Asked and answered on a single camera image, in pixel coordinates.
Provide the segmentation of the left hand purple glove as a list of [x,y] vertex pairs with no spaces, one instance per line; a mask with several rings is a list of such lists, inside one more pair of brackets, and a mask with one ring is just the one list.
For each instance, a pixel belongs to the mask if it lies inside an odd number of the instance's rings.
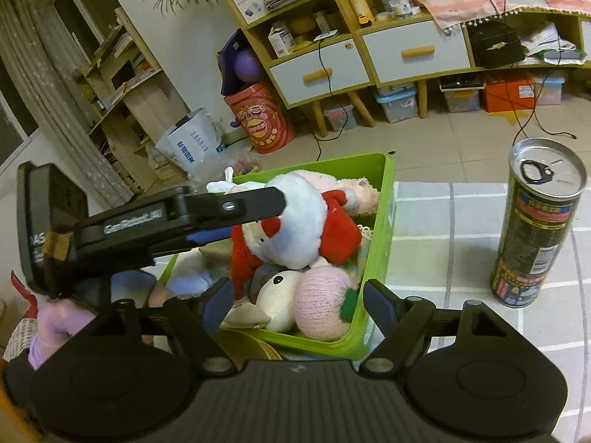
[[38,370],[94,318],[91,311],[70,299],[48,302],[37,315],[37,333],[28,355],[31,367]]

